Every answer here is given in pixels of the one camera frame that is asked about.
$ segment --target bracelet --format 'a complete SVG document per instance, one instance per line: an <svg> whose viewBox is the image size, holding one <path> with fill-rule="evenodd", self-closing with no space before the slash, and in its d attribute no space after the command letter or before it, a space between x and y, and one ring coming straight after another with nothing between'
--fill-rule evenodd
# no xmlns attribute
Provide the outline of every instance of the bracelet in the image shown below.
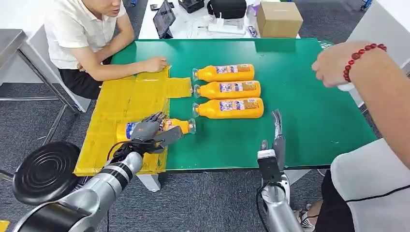
<svg viewBox="0 0 410 232"><path fill-rule="evenodd" d="M354 64L354 61L359 59L360 56L365 53L365 51L369 51L369 50L371 50L373 48L376 48L376 47L378 47L381 50L387 52L387 47L384 46L384 44L381 43L381 44L377 45L375 43L372 43L371 45L367 45L364 49L360 49L358 52L355 52L351 55L352 59L349 60L348 65L345 66L345 70L343 71L343 77L345 78L345 80L347 82L351 82L350 77L349 77L349 72L350 72L351 66Z"/></svg>

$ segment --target silver robotic arm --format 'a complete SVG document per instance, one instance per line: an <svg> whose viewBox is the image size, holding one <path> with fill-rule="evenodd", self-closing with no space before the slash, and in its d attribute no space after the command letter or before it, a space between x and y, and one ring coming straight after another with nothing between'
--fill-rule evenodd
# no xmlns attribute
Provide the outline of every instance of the silver robotic arm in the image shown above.
<svg viewBox="0 0 410 232"><path fill-rule="evenodd" d="M94 232L114 201L143 164L145 152L161 152L182 137L180 127L156 135L161 112L136 125L132 140L124 141L113 159L85 185L55 201L39 205L25 215L14 232Z"/></svg>
<svg viewBox="0 0 410 232"><path fill-rule="evenodd" d="M282 135L282 117L279 110L272 112L275 120L275 138L271 149L267 140L258 151L258 164L262 173L262 186L257 192L257 209L266 232L303 232L289 205L290 183L283 171L285 138ZM258 198L262 197L267 225L259 210Z"/></svg>
<svg viewBox="0 0 410 232"><path fill-rule="evenodd" d="M281 116L275 118L275 139L272 149L267 141L262 142L258 152L258 164L263 185L256 199L262 197L267 225L259 214L267 232L302 232L299 222L289 206L290 183L283 171L285 140L282 136ZM86 184L55 201L39 205L25 215L14 228L14 232L94 232L114 201L141 170L145 152L162 152L180 139L180 127L174 127L156 135L164 115L158 112L136 125L132 140L124 142L104 168Z"/></svg>

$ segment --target forearm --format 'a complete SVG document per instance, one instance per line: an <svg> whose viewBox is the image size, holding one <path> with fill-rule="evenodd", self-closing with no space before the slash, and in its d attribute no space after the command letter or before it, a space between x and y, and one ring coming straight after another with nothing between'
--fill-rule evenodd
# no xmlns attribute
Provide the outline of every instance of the forearm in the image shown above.
<svg viewBox="0 0 410 232"><path fill-rule="evenodd" d="M410 168L410 80L381 49L362 55L350 78L390 148Z"/></svg>
<svg viewBox="0 0 410 232"><path fill-rule="evenodd" d="M133 32L120 32L115 36L109 44L104 46L101 50L95 53L99 61L104 61L108 57L119 52L121 49L129 45L134 40Z"/></svg>
<svg viewBox="0 0 410 232"><path fill-rule="evenodd" d="M125 65L97 65L96 67L87 70L91 77L97 81L121 79L123 77L142 73L145 71L146 68L144 61Z"/></svg>

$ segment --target man's arm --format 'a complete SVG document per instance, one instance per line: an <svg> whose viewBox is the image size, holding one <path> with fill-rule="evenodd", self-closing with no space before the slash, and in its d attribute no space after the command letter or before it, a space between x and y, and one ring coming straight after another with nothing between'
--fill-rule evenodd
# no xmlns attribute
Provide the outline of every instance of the man's arm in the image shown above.
<svg viewBox="0 0 410 232"><path fill-rule="evenodd" d="M369 42L341 43L325 49L312 65L327 87L345 84L343 70L351 55ZM410 80L387 53L366 51L351 66L351 81L365 101L387 144L410 169Z"/></svg>
<svg viewBox="0 0 410 232"><path fill-rule="evenodd" d="M91 77L97 81L115 80L142 72L155 73L168 65L165 57L154 57L125 65L102 65L90 47L70 48L70 51Z"/></svg>
<svg viewBox="0 0 410 232"><path fill-rule="evenodd" d="M128 14L125 13L123 16L117 18L117 27L119 30L118 35L115 36L109 44L95 53L99 61L103 61L114 55L134 40L134 30L132 29Z"/></svg>

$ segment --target person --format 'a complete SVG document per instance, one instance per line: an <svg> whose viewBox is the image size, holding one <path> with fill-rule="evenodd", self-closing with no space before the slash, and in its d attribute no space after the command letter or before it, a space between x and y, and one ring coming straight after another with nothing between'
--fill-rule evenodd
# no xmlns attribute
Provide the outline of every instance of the person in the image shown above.
<svg viewBox="0 0 410 232"><path fill-rule="evenodd" d="M369 44L323 50L312 65L317 79L326 87L346 84L347 62ZM323 179L323 201L298 218L316 232L410 231L410 80L380 48L355 60L349 78L384 139L336 157Z"/></svg>
<svg viewBox="0 0 410 232"><path fill-rule="evenodd" d="M115 27L118 34L113 36ZM122 0L55 0L47 11L44 28L51 61L68 89L97 99L103 81L141 72L159 72L165 57L110 64L111 57L134 40Z"/></svg>

